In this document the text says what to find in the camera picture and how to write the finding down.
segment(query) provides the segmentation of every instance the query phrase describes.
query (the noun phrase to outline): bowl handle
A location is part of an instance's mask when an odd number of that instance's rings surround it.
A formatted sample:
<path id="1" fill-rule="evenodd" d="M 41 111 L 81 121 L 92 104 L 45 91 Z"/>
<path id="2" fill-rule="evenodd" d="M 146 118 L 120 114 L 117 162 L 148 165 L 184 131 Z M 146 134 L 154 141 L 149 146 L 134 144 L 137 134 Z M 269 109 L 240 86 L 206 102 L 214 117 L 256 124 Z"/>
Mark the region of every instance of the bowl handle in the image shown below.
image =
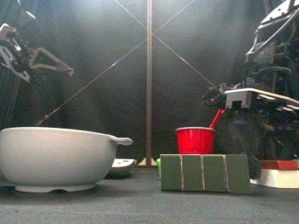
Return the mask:
<path id="1" fill-rule="evenodd" d="M 116 142 L 117 144 L 122 144 L 122 145 L 129 145 L 133 143 L 133 140 L 128 137 L 114 137 L 114 136 L 110 136 L 109 137 L 109 140 Z"/>

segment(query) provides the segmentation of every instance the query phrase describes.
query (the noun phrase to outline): red straw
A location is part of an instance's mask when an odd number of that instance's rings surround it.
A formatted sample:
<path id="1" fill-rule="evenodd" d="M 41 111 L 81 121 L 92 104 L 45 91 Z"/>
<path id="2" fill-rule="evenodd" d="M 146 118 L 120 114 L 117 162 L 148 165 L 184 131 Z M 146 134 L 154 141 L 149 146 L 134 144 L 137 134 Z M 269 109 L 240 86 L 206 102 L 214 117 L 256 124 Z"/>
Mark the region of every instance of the red straw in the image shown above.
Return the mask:
<path id="1" fill-rule="evenodd" d="M 209 125 L 209 128 L 210 128 L 210 129 L 214 129 L 216 126 L 218 125 L 220 118 L 221 118 L 224 112 L 225 112 L 225 109 L 224 109 L 224 108 L 220 108 L 217 114 L 216 114 L 214 117 L 213 117 L 212 123 L 210 123 L 210 125 Z"/>

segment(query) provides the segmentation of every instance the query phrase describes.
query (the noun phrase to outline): metal pole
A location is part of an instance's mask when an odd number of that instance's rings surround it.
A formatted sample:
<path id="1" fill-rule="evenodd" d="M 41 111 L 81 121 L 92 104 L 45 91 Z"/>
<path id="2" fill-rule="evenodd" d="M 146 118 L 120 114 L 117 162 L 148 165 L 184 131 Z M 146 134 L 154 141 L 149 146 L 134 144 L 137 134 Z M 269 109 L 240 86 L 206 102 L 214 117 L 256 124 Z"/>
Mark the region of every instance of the metal pole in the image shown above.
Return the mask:
<path id="1" fill-rule="evenodd" d="M 145 166 L 152 165 L 152 0 L 146 0 Z"/>

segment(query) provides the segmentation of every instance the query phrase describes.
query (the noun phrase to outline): table surface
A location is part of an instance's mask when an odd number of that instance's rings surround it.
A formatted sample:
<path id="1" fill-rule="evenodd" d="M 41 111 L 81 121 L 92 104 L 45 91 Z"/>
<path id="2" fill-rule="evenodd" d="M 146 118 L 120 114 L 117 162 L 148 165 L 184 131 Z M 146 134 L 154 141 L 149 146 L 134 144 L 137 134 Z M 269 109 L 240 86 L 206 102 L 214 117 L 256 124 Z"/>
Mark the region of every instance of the table surface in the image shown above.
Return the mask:
<path id="1" fill-rule="evenodd" d="M 81 192 L 17 192 L 0 184 L 0 223 L 299 223 L 299 189 L 161 192 L 156 169 L 133 169 Z"/>

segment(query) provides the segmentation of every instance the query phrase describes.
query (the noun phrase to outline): red object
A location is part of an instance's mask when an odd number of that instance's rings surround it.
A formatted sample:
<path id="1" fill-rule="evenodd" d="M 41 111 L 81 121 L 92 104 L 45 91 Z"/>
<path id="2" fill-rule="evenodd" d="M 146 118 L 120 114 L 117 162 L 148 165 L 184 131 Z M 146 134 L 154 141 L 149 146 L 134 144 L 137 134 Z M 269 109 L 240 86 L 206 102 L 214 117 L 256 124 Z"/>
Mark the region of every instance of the red object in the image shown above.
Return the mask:
<path id="1" fill-rule="evenodd" d="M 176 130 L 180 154 L 210 154 L 214 130 L 202 127 L 186 127 Z"/>
<path id="2" fill-rule="evenodd" d="M 293 160 L 264 160 L 262 169 L 266 170 L 297 170 L 297 163 Z"/>
<path id="3" fill-rule="evenodd" d="M 210 129 L 214 129 L 216 126 L 218 125 L 220 118 L 221 118 L 224 112 L 225 112 L 225 109 L 224 109 L 224 108 L 220 108 L 217 114 L 214 115 L 214 118 L 213 118 L 213 120 L 212 120 L 212 123 L 210 123 L 210 125 L 209 125 L 209 128 L 210 128 Z"/>

